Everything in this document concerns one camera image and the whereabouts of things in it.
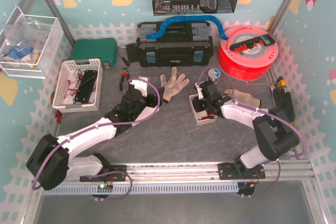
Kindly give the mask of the white peg board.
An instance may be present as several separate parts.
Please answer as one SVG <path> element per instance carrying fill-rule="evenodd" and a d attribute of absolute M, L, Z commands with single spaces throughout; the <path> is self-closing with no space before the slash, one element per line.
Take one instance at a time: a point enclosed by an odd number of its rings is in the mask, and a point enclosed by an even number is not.
<path fill-rule="evenodd" d="M 136 126 L 140 124 L 141 122 L 144 122 L 151 118 L 156 112 L 160 110 L 160 106 L 156 105 L 155 107 L 149 107 L 146 106 L 144 110 L 140 113 L 140 115 L 135 119 L 135 121 L 132 123 L 132 126 Z"/>

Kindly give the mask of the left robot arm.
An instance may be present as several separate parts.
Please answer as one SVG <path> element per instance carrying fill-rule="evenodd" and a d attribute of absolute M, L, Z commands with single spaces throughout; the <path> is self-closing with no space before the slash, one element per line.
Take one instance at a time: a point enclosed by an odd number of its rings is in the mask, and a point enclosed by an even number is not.
<path fill-rule="evenodd" d="M 97 122 L 67 135 L 43 136 L 26 164 L 35 177 L 32 189 L 51 190 L 66 179 L 106 175 L 110 165 L 101 154 L 84 158 L 78 154 L 150 118 L 159 110 L 163 93 L 164 88 L 159 88 L 154 94 L 143 95 L 130 87 L 121 102 Z"/>

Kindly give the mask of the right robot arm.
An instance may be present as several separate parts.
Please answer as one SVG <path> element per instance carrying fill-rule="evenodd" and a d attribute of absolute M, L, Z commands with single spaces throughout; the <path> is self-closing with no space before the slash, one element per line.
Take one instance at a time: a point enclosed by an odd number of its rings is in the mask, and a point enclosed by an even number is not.
<path fill-rule="evenodd" d="M 234 120 L 255 132 L 256 146 L 242 153 L 233 163 L 218 165 L 221 180 L 265 178 L 262 164 L 277 160 L 300 143 L 297 130 L 282 109 L 252 108 L 231 97 L 224 97 L 211 80 L 196 83 L 195 89 L 197 96 L 192 100 L 195 112 Z"/>

